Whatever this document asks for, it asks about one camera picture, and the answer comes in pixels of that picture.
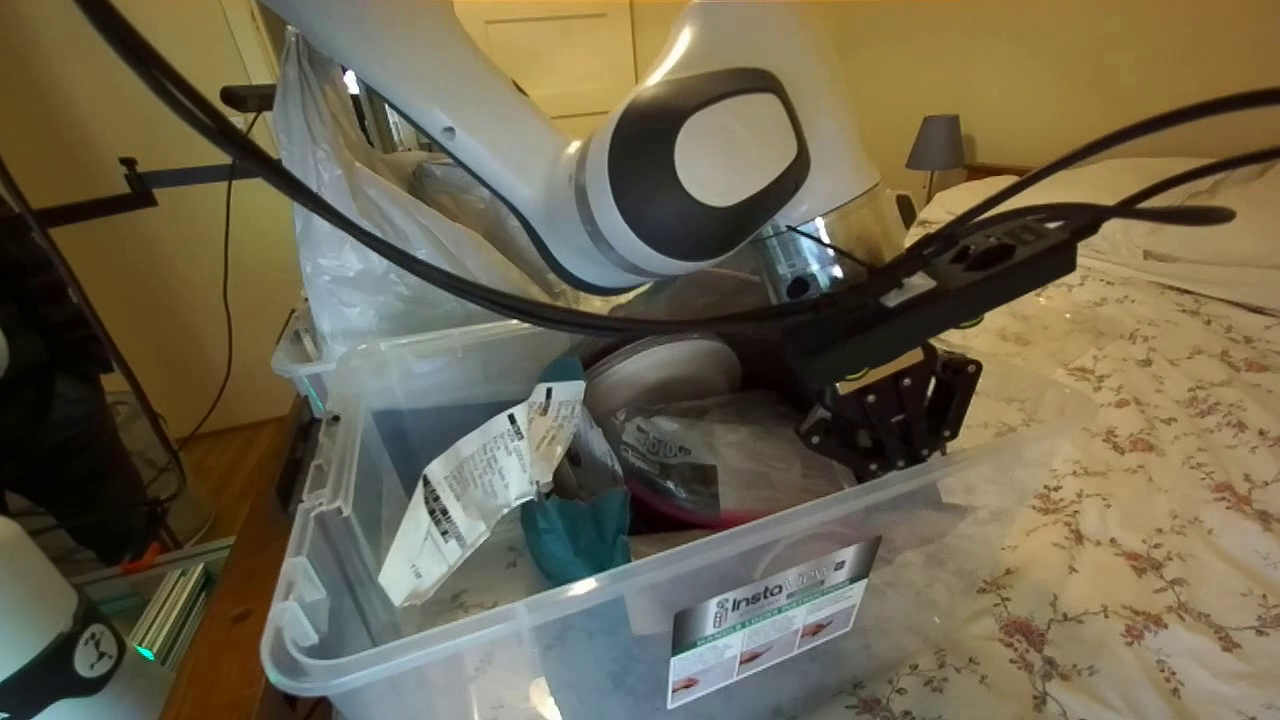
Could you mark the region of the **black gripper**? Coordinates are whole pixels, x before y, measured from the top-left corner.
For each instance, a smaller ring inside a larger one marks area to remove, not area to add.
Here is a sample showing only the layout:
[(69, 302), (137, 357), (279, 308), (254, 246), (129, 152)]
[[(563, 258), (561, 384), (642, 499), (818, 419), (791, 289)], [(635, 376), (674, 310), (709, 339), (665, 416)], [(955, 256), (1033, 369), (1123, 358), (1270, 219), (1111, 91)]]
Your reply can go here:
[(876, 480), (940, 455), (961, 436), (980, 376), (980, 358), (923, 343), (832, 384), (795, 436), (857, 480)]

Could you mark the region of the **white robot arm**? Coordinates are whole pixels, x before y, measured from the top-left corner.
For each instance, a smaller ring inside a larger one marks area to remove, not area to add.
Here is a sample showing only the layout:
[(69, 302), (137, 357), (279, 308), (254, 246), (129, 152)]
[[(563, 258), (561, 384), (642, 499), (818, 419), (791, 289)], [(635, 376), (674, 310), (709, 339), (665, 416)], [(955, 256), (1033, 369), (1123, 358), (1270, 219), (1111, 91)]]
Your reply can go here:
[(755, 236), (832, 246), (879, 193), (832, 58), (788, 0), (686, 0), (665, 54), (584, 140), (563, 140), (445, 0), (265, 2), (508, 203), (552, 274), (597, 297), (705, 272)]

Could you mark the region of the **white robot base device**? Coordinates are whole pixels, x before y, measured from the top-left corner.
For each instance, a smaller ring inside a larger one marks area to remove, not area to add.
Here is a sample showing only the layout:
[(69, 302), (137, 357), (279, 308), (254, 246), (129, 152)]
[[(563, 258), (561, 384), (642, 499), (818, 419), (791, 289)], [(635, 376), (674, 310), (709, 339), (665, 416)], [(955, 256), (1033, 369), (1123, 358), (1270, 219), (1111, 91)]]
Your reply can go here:
[(0, 521), (0, 720), (160, 720), (165, 699), (169, 676), (15, 521)]

